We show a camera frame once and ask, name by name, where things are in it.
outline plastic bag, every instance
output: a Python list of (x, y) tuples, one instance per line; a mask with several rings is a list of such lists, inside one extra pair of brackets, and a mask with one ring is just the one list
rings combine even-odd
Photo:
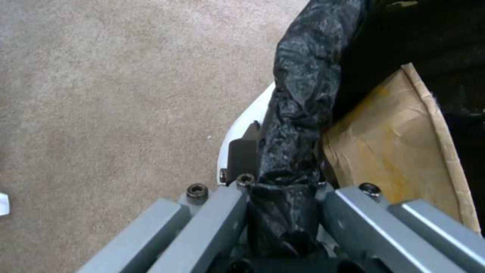
[(257, 256), (305, 256), (316, 247), (313, 149), (332, 120), (340, 56), (366, 8), (365, 0), (311, 0), (277, 46), (259, 179), (249, 191), (248, 239)]

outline gray metal frame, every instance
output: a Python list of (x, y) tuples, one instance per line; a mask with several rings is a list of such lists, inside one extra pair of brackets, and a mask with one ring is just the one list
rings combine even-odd
[(245, 226), (246, 196), (236, 183), (219, 187), (148, 271), (205, 272), (228, 255)]
[(393, 272), (463, 272), (356, 187), (327, 194), (325, 228), (351, 257), (376, 256)]
[(483, 238), (448, 215), (422, 200), (393, 205), (388, 210), (466, 271), (485, 272)]
[(78, 273), (145, 272), (189, 220), (188, 207), (159, 199)]

